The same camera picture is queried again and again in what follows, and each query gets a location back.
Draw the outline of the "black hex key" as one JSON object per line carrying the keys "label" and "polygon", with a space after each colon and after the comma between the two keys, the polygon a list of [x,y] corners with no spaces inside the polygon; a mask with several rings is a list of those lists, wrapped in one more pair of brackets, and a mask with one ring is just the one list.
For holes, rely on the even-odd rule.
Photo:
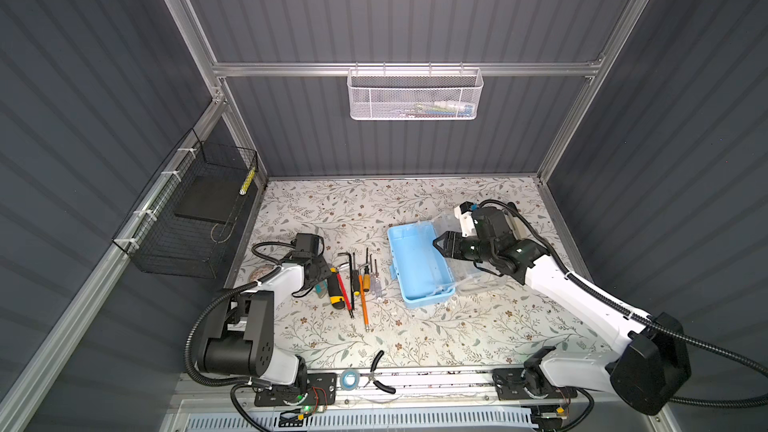
{"label": "black hex key", "polygon": [[352,254],[349,252],[339,252],[337,257],[340,260],[337,267],[340,275],[340,281],[341,283],[344,283],[345,275],[348,275],[349,279],[352,278],[352,271],[354,269]]}

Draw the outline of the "yellow black utility knife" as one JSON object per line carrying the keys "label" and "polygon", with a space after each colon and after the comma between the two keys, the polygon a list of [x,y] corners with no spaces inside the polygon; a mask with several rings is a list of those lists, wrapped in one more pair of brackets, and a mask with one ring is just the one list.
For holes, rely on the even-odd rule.
{"label": "yellow black utility knife", "polygon": [[342,293],[337,282],[337,278],[336,278],[337,270],[338,269],[333,266],[330,267],[331,275],[327,279],[328,296],[329,296],[330,303],[334,309],[344,310],[346,309],[346,306],[344,304]]}

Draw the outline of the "blue plastic tool box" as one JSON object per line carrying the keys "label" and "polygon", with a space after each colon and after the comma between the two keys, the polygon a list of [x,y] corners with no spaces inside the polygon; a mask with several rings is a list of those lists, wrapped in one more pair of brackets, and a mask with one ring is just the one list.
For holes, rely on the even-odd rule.
{"label": "blue plastic tool box", "polygon": [[407,309],[443,303],[455,294],[452,271],[433,245],[437,234],[431,222],[391,227],[387,237],[392,256],[390,274],[399,284]]}

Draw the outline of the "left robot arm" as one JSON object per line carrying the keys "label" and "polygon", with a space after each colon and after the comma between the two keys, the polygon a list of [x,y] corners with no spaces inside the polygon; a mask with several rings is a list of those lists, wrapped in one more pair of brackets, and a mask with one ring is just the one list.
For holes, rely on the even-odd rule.
{"label": "left robot arm", "polygon": [[222,290],[205,307],[184,346],[187,375],[207,387],[257,386],[304,394],[306,362],[276,345],[276,309],[330,280],[324,249],[324,239],[311,233],[299,233],[289,242],[254,244],[253,255],[272,269]]}

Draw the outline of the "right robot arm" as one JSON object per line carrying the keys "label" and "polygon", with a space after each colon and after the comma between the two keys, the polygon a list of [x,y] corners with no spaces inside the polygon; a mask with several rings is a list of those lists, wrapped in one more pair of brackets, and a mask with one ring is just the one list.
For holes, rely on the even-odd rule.
{"label": "right robot arm", "polygon": [[530,397],[543,399],[558,389],[607,392],[637,412],[655,415],[690,378],[686,345],[661,331],[680,332],[676,319],[652,316],[568,271],[514,204],[464,202],[432,224],[432,245],[443,257],[509,277],[549,298],[608,345],[600,353],[541,347],[515,380]]}

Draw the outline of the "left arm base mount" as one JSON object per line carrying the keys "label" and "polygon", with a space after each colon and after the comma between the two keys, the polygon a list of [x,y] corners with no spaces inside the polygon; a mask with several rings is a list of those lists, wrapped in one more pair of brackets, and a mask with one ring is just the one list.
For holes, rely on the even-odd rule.
{"label": "left arm base mount", "polygon": [[330,406],[338,391],[336,373],[299,375],[291,385],[256,386],[253,405],[256,407]]}

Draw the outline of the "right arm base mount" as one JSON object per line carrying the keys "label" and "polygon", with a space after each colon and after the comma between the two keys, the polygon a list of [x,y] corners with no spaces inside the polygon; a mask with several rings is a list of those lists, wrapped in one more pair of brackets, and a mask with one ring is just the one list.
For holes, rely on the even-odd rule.
{"label": "right arm base mount", "polygon": [[566,399],[578,396],[573,387],[555,387],[538,369],[523,366],[496,368],[491,371],[492,382],[500,400]]}

